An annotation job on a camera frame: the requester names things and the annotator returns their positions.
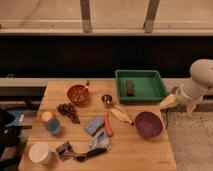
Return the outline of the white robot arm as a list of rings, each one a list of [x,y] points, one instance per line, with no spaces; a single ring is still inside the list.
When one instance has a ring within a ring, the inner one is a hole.
[[[199,59],[190,67],[190,78],[160,102],[161,109],[185,105],[193,111],[203,97],[213,92],[213,60]]]

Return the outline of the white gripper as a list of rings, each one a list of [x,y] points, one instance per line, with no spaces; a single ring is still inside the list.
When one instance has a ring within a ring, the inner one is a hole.
[[[163,101],[160,102],[159,107],[161,109],[167,109],[177,105],[176,100],[181,105],[189,105],[195,102],[195,99],[188,96],[183,86],[177,88],[174,94],[169,94]]]

